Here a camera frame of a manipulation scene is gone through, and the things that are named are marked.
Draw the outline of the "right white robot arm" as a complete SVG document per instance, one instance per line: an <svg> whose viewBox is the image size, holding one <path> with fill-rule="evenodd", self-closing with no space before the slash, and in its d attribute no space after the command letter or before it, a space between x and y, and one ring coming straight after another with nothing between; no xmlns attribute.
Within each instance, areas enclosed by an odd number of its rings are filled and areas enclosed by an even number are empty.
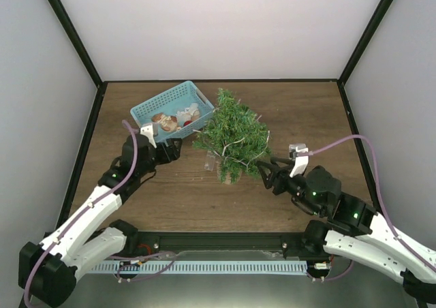
<svg viewBox="0 0 436 308"><path fill-rule="evenodd" d="M302 246L310 255L343 256L400 283L418 301L435 303L435 251L391 226L362 199L347 194L324 167L306 172L301 158L271 158L256 166L274 195L288 193L292 203L313 216Z"/></svg>

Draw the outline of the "black frame post left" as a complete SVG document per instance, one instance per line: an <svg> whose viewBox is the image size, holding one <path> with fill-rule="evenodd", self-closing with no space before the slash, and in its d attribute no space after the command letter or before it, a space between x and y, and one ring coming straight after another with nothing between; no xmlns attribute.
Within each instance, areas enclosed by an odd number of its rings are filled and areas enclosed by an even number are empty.
<svg viewBox="0 0 436 308"><path fill-rule="evenodd" d="M94 85L97 88L101 87L103 81L97 69L95 68L95 65L93 64L91 57L89 56L88 51L86 50L82 40L80 39L80 36L71 18L69 17L69 14L67 13L63 3L61 2L61 0L47 0L47 1L50 4L61 26L63 27L63 30L65 31L72 46L74 47L76 53L78 54L86 71L91 77L91 80L93 81Z"/></svg>

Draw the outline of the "black aluminium front rail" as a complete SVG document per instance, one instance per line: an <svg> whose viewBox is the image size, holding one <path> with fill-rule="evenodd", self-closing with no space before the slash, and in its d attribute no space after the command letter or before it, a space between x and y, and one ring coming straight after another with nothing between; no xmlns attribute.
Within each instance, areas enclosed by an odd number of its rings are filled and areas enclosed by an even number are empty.
<svg viewBox="0 0 436 308"><path fill-rule="evenodd" d="M304 232L145 232L134 247L146 253L182 251L270 251L290 256L325 256L322 244Z"/></svg>

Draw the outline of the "gingerbread figure ornament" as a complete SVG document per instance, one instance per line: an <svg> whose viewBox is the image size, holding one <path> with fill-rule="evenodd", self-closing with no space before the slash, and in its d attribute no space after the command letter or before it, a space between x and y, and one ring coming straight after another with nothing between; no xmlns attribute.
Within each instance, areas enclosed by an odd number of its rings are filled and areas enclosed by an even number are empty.
<svg viewBox="0 0 436 308"><path fill-rule="evenodd" d="M151 118L152 122L160 125L165 132L175 132L181 127L178 125L178 121L175 116L166 115L162 112L155 114Z"/></svg>

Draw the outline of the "black frame post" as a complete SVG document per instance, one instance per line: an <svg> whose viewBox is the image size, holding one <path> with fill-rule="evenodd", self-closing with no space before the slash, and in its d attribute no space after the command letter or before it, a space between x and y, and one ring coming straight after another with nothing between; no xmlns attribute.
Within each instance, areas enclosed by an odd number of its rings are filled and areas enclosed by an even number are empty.
<svg viewBox="0 0 436 308"><path fill-rule="evenodd" d="M378 27L380 26L382 20L384 19L384 16L390 9L390 6L392 5L393 1L394 0L379 0L379 3L377 4L375 11L373 12L369 22L367 23L362 35L360 36L360 39L358 40L355 49L353 50L350 58L348 59L338 79L339 85L344 86L349 80L359 60L361 59L365 50L367 49L367 46L369 45Z"/></svg>
<svg viewBox="0 0 436 308"><path fill-rule="evenodd" d="M80 36L71 18L69 17L69 14L67 13L63 3L61 2L61 0L47 0L47 1L50 4L61 26L63 27L63 30L65 31L72 46L74 47L76 53L78 54L86 71L91 77L91 80L93 81L94 85L97 88L101 87L103 81L97 69L95 68L95 65L93 64L91 57L89 56L88 51L86 50L82 40L80 39Z"/></svg>

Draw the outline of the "clear battery box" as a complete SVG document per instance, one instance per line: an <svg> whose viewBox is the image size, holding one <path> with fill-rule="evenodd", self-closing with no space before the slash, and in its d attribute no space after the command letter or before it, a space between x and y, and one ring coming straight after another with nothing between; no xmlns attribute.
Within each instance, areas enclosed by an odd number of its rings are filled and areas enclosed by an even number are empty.
<svg viewBox="0 0 436 308"><path fill-rule="evenodd" d="M204 169L208 171L213 171L215 168L216 155L212 151L207 151L206 159L204 163Z"/></svg>

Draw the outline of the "black frame post right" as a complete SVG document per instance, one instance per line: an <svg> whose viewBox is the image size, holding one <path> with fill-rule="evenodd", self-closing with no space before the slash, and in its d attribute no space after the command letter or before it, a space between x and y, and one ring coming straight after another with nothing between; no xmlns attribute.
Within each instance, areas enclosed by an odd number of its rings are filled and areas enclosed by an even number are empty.
<svg viewBox="0 0 436 308"><path fill-rule="evenodd" d="M360 39L358 40L355 49L353 50L350 58L348 59L338 79L339 85L344 86L349 80L359 60L361 59L365 50L367 49L367 46L369 45L378 27L380 26L382 20L384 19L384 16L390 9L390 6L392 5L393 1L394 0L379 0L379 3L377 4L375 11L373 12L369 22L367 23L362 35L360 36Z"/></svg>

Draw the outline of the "small green christmas tree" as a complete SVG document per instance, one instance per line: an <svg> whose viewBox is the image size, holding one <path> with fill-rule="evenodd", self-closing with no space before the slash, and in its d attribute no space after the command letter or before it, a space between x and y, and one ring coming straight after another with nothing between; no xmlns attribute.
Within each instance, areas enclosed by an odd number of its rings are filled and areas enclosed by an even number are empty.
<svg viewBox="0 0 436 308"><path fill-rule="evenodd" d="M258 178L257 160L271 155L270 130L260 115L236 99L228 89L218 89L217 105L207 124L197 132L195 149L216 155L217 178L232 185L242 174Z"/></svg>

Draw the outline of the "blue plastic basket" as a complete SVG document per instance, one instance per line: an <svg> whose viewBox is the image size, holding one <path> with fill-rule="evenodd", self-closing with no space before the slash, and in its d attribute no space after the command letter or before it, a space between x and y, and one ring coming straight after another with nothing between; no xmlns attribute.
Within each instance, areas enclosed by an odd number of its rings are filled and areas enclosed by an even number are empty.
<svg viewBox="0 0 436 308"><path fill-rule="evenodd" d="M130 113L138 127L156 124L155 141L165 142L169 138L186 138L201 130L213 110L214 106L199 88L192 81L185 81L134 106ZM159 122L170 117L175 120L176 129L166 131Z"/></svg>

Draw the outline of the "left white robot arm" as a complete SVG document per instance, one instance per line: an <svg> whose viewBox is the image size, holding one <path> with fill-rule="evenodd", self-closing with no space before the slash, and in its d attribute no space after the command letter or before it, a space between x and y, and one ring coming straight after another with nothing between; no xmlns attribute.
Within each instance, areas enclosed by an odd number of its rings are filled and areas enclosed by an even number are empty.
<svg viewBox="0 0 436 308"><path fill-rule="evenodd" d="M126 138L121 155L103 173L91 195L77 211L38 244L28 242L19 252L18 285L49 307L61 306L78 281L94 266L119 252L134 255L139 248L136 229L120 221L96 234L98 227L145 182L158 165L176 161L183 141L155 142L152 136Z"/></svg>

